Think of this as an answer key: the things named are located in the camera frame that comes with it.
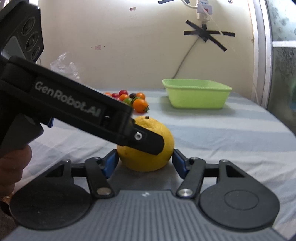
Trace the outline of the left hand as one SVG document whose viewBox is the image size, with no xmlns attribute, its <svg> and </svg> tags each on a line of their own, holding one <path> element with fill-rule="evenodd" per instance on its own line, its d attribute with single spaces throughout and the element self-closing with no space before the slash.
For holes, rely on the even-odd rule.
<svg viewBox="0 0 296 241">
<path fill-rule="evenodd" d="M 32 158 L 29 145 L 23 149 L 11 151 L 1 157 L 1 200 L 10 196 L 23 175 L 23 169 Z"/>
</svg>

